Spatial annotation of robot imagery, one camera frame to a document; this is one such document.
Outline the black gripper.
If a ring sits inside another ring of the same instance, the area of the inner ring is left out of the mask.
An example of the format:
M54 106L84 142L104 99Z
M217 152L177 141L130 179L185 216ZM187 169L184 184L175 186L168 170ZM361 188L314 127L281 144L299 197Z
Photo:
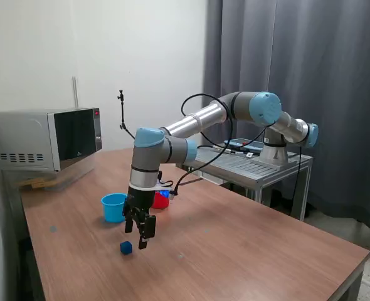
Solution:
M139 230L139 249L145 249L150 238L155 236L156 216L150 215L149 211L154 202L155 191L143 191L132 187L128 188L127 200L123 206L122 215L125 218L125 233L133 230L133 209L139 213L137 227Z

